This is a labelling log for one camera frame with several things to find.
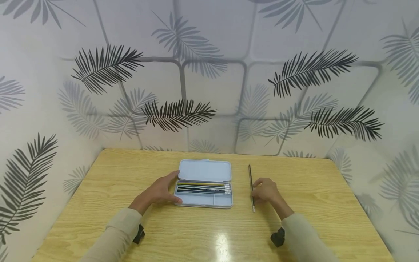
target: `wall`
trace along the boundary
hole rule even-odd
[[[30,260],[103,147],[330,158],[397,261],[417,261],[418,11],[416,0],[0,0],[0,261]],[[27,149],[38,133],[55,135],[46,159]]]

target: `wooden table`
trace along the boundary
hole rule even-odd
[[[340,261],[393,261],[331,160],[105,149],[33,262],[78,261],[112,216],[156,178],[177,170],[182,159],[203,158],[231,162],[233,207],[154,205],[142,221],[145,238],[131,245],[123,261],[294,261],[286,245],[275,248],[269,239],[281,226],[274,210],[263,205],[252,213],[248,164],[253,179],[277,182],[288,204],[306,216]]]

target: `open pencil case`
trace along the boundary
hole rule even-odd
[[[231,186],[231,165],[228,161],[208,159],[184,159],[179,164],[179,180],[176,182],[174,195],[182,199],[187,207],[230,208],[233,206],[233,188]],[[229,191],[224,194],[181,192],[182,183],[222,183]]]

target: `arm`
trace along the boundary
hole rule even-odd
[[[180,198],[168,191],[178,174],[179,170],[157,179],[128,208],[119,211],[80,262],[118,262],[137,235],[141,217],[151,204],[167,201],[182,203]]]
[[[269,201],[282,220],[285,242],[299,262],[338,262],[333,252],[317,236],[303,215],[294,213],[282,198],[277,184],[269,178],[259,178],[253,184],[256,202]]]

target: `pencil case lid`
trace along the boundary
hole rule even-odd
[[[197,181],[229,182],[231,165],[228,161],[184,159],[179,164],[178,178]]]

